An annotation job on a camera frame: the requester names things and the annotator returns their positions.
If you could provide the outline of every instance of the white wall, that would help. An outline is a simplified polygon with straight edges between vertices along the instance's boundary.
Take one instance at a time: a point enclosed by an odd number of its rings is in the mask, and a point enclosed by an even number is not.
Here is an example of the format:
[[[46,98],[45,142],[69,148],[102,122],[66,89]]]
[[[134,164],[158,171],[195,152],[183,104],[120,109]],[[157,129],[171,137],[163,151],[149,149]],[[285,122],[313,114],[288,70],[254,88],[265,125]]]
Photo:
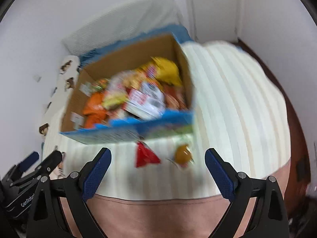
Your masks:
[[[124,0],[15,0],[0,23],[2,70],[0,175],[33,150],[38,127],[68,54],[61,39],[88,17]],[[176,0],[189,29],[186,0]],[[42,76],[39,83],[33,76]]]
[[[300,0],[242,0],[238,36],[266,63],[298,115],[317,183],[317,26]]]

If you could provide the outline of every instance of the white striped blanket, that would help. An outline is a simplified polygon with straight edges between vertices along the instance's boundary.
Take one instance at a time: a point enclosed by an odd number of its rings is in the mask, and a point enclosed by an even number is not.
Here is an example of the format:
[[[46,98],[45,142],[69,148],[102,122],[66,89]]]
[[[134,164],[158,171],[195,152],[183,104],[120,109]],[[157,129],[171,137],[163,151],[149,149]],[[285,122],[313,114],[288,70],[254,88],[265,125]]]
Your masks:
[[[226,42],[182,46],[195,86],[194,165],[179,170],[165,159],[182,137],[148,140],[161,165],[135,168],[136,144],[84,145],[59,134],[64,109],[55,114],[46,137],[44,156],[54,146],[66,152],[64,173],[79,171],[108,147],[112,163],[97,194],[125,200],[195,199],[220,192],[204,163],[204,153],[215,148],[236,171],[264,178],[290,159],[286,105],[280,91],[247,53]]]

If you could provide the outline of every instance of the cardboard box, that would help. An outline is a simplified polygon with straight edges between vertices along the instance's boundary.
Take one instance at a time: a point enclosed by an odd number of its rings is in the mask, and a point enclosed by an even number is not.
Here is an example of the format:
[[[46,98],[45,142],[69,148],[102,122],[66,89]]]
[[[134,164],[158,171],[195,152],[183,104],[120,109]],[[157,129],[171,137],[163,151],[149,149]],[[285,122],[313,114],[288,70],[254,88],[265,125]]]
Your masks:
[[[191,109],[193,86],[186,57],[172,35],[157,36],[108,54],[82,70],[62,121],[61,134],[84,144],[96,144],[192,132],[191,110],[166,110],[162,118],[151,121],[129,118],[127,121],[113,121],[111,127],[97,124],[95,129],[81,128],[86,118],[82,110],[90,97],[91,83],[111,78],[120,71],[135,69],[149,62],[151,57],[164,57],[176,63],[184,85],[186,104]]]

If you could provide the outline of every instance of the wooden floor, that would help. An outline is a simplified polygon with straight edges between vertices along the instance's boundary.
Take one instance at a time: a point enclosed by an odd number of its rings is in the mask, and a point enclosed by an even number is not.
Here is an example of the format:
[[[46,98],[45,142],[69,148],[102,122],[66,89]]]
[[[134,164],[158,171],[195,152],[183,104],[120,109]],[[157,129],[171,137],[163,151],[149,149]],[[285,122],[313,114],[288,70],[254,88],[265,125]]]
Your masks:
[[[301,207],[305,197],[306,186],[310,183],[309,157],[302,127],[291,101],[273,73],[243,41],[239,40],[235,45],[240,46],[259,62],[267,77],[282,92],[286,101],[287,120],[291,136],[291,168],[284,200],[288,216],[292,217]]]

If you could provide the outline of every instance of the metal bolt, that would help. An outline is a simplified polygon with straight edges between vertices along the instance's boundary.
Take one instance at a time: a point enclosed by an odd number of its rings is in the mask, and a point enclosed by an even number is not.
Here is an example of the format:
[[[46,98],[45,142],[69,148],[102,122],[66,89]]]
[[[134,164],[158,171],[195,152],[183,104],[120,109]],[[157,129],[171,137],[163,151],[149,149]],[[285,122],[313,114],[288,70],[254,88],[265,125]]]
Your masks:
[[[269,176],[268,179],[269,179],[271,182],[275,182],[275,181],[276,181],[276,179],[275,179],[274,176]]]
[[[78,172],[72,172],[70,174],[70,178],[73,178],[73,179],[75,179],[77,176],[78,176]]]
[[[43,176],[42,178],[41,178],[41,182],[46,182],[47,181],[47,176]]]
[[[244,179],[245,177],[247,177],[247,175],[246,175],[244,172],[239,172],[239,173],[238,173],[238,176],[239,176],[241,179]]]

